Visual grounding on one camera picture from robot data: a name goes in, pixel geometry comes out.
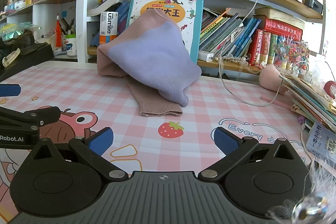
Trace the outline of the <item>white wristwatch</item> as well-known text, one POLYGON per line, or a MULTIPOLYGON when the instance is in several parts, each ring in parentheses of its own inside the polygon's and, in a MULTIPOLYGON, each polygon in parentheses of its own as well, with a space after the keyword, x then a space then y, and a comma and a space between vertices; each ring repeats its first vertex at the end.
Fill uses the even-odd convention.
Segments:
POLYGON ((14 60, 20 55, 21 50, 17 48, 15 51, 11 52, 9 55, 2 59, 2 65, 7 68, 14 60))

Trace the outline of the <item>white plastic jar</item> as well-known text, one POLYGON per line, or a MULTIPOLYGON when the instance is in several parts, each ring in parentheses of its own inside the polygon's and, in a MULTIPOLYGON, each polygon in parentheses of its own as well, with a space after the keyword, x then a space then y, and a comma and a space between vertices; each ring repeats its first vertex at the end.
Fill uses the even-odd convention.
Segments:
POLYGON ((67 56, 75 57, 77 56, 77 40, 75 34, 66 35, 64 40, 66 45, 67 56))

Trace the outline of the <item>stack of books right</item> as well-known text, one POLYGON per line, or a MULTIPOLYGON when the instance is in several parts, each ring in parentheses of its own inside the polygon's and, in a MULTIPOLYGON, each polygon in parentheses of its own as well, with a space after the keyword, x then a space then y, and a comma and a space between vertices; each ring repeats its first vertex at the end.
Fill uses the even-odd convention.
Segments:
POLYGON ((283 84, 307 109, 317 116, 320 123, 335 133, 335 100, 318 85, 299 77, 280 76, 283 84))

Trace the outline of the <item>holographic crumpled bag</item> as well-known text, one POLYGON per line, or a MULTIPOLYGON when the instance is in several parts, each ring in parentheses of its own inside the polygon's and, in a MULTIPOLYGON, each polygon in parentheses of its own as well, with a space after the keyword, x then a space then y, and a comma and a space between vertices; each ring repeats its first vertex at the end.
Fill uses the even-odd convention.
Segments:
POLYGON ((5 41, 9 41, 11 39, 15 39, 18 36, 22 35, 26 30, 30 31, 38 31, 41 27, 31 22, 23 22, 23 23, 3 23, 1 24, 0 34, 1 39, 5 41))

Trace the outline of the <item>usmile white orange box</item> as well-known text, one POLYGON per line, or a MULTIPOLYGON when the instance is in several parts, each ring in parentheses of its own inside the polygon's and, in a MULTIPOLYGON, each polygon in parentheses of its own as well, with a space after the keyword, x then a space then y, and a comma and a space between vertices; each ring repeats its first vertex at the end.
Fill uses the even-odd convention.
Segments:
POLYGON ((111 42, 117 37, 118 12, 105 11, 100 14, 99 44, 111 42))

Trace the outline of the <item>pink and purple sweater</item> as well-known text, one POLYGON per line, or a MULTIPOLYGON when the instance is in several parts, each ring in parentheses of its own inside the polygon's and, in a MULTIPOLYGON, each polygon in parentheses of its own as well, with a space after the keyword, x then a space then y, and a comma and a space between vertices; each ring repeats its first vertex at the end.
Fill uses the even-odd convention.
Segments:
POLYGON ((149 9, 112 42, 97 49, 97 71, 121 77, 139 105, 140 115, 182 115, 186 89, 200 76, 177 24, 160 9, 149 9))

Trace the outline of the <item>white bookshelf frame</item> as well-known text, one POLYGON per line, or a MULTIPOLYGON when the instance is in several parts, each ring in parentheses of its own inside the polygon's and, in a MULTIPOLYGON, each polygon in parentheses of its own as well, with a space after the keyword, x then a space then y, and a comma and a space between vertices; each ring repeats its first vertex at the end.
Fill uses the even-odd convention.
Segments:
POLYGON ((87 11, 96 7, 98 0, 76 0, 77 61, 88 63, 90 42, 99 31, 100 17, 88 16, 87 11))

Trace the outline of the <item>white charger plug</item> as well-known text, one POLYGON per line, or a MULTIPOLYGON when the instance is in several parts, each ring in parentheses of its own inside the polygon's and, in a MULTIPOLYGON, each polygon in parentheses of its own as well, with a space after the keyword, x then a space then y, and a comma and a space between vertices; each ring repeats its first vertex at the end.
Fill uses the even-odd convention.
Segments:
POLYGON ((198 60, 204 61, 204 62, 211 62, 214 59, 214 54, 209 53, 206 51, 198 51, 198 60))

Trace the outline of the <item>pink plush toy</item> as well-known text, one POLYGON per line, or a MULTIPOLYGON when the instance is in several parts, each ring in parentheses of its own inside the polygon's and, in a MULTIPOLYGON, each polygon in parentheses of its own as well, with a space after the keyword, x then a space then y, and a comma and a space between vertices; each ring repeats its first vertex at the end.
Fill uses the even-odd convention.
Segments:
POLYGON ((264 67, 259 74, 259 84, 262 88, 277 92, 278 89, 281 95, 285 94, 288 90, 283 84, 280 78, 280 72, 273 64, 268 64, 264 67))

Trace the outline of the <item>teal children's sound book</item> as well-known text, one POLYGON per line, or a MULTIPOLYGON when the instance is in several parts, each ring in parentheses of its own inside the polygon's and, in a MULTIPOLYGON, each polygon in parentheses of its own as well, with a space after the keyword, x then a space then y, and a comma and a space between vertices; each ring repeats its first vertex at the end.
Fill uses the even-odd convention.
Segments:
POLYGON ((149 9, 160 9, 180 28, 191 60, 197 62, 204 0, 131 0, 127 26, 149 9))

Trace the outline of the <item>row of leaning books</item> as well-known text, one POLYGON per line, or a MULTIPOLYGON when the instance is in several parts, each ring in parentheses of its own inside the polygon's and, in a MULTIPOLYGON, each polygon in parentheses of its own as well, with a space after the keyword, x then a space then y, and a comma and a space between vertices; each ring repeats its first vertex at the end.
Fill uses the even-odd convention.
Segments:
POLYGON ((261 20, 241 18, 227 8, 221 14, 203 9, 199 51, 219 57, 242 57, 261 20))

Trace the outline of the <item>red tassel ornament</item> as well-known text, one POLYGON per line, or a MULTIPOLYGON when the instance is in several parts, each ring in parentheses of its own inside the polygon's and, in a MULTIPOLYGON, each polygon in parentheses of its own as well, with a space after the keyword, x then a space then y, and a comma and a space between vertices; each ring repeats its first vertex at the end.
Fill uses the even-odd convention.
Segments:
POLYGON ((56 40, 55 40, 55 47, 61 48, 62 47, 62 26, 59 22, 60 16, 59 14, 56 16, 56 28, 55 28, 55 34, 56 34, 56 40))

